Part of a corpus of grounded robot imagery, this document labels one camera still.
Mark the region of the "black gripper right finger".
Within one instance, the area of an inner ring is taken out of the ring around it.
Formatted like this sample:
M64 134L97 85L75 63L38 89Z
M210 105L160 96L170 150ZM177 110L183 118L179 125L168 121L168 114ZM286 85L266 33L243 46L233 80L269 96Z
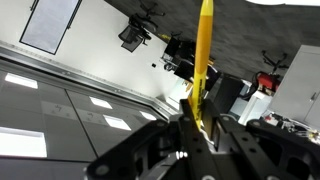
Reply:
M223 116L210 100L204 124L218 152L235 158L244 180L320 180L320 146L261 120L241 125Z

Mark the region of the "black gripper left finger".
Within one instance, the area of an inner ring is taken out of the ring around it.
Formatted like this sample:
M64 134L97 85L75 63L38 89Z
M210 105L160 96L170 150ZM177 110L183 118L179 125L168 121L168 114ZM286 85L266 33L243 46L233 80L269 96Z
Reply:
M177 160L163 178L203 180L212 172L201 160L210 155L206 139L199 131L187 100L181 100L183 113L170 121L157 119L144 125L132 135L89 164L85 180L145 180L158 169L170 154L187 153Z

